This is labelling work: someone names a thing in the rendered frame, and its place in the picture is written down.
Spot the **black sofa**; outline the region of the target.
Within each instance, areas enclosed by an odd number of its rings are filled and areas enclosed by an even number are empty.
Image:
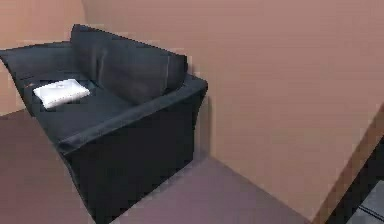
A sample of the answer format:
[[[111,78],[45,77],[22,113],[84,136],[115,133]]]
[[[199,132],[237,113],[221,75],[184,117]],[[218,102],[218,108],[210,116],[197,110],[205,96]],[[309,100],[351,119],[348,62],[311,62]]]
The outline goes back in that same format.
[[[110,224],[193,159],[208,90],[184,55],[76,24],[67,41],[0,50],[27,111],[96,224]],[[35,88],[75,79],[90,94],[45,109]]]

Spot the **brown door frame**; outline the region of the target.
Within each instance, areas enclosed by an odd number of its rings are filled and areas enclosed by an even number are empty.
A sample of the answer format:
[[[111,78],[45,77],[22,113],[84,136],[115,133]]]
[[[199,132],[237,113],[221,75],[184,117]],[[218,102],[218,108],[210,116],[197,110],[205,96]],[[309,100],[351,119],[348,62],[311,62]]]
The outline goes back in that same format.
[[[347,224],[379,180],[384,180],[384,103],[311,224]]]

